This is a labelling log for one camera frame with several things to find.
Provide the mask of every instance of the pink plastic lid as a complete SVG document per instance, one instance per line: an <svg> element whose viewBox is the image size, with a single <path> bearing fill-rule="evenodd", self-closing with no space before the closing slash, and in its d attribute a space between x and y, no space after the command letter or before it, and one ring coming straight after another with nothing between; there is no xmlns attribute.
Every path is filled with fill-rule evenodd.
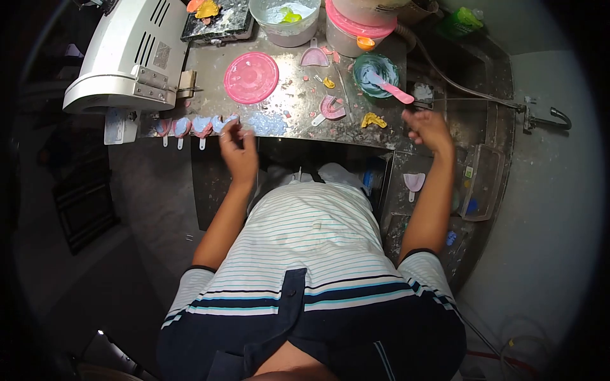
<svg viewBox="0 0 610 381"><path fill-rule="evenodd" d="M331 0L326 0L326 15L337 27L356 37L385 38L396 29L398 24L395 17L392 21L382 26L366 26L355 23L339 13Z"/></svg>
<svg viewBox="0 0 610 381"><path fill-rule="evenodd" d="M258 103L271 95L278 79L278 64L273 58L261 52L248 52L227 68L224 89L235 102Z"/></svg>

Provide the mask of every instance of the green rubber mixing bowl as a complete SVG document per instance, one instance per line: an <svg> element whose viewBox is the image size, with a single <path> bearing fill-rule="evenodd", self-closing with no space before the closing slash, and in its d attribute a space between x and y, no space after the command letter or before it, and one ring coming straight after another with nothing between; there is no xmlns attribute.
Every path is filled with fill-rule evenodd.
<svg viewBox="0 0 610 381"><path fill-rule="evenodd" d="M392 94L383 90L381 87L368 83L368 81L364 79L364 73L366 73L367 70L373 70L387 83L397 87L398 68L396 65L382 54L365 53L356 59L353 68L354 81L356 81L356 85L358 85L364 95L371 98L388 98L392 96Z"/></svg>

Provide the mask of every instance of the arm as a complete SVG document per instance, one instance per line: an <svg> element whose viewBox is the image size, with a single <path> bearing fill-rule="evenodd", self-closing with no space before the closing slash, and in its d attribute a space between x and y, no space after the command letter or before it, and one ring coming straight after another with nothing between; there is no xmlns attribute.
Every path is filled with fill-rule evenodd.
<svg viewBox="0 0 610 381"><path fill-rule="evenodd" d="M430 111L411 113L403 119L412 131L415 144L425 144L434 154L432 168L404 231L398 263L413 249L426 248L438 253L445 244L451 195L453 192L455 147L442 116Z"/></svg>
<svg viewBox="0 0 610 381"><path fill-rule="evenodd" d="M220 133L220 151L231 171L232 182L210 227L193 255L193 265L218 269L242 229L248 196L259 169L256 139L242 130L239 120L230 121ZM243 140L239 149L234 140Z"/></svg>

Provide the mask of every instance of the right hand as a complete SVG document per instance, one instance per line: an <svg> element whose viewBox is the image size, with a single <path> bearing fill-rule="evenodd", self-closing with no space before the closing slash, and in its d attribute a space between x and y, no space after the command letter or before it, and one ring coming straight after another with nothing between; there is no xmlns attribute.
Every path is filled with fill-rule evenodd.
<svg viewBox="0 0 610 381"><path fill-rule="evenodd" d="M443 116L432 111L418 111L412 113L403 111L403 120L407 122L411 131L409 138L415 144L425 144L433 153L453 152L455 145Z"/></svg>
<svg viewBox="0 0 610 381"><path fill-rule="evenodd" d="M236 140L243 140L243 149L237 147ZM239 119L228 122L220 132L220 153L231 171L233 183L251 188L259 172L254 131L242 129Z"/></svg>

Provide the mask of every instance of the man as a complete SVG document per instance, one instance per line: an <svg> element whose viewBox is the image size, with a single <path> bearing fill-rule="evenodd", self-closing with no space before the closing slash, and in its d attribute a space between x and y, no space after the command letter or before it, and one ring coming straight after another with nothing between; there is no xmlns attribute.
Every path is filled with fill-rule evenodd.
<svg viewBox="0 0 610 381"><path fill-rule="evenodd" d="M452 378L465 331L435 253L447 235L454 145L439 114L403 119L434 161L397 268L367 198L344 183L293 180L267 193L242 228L259 169L255 137L238 121L223 129L232 183L162 325L165 380Z"/></svg>

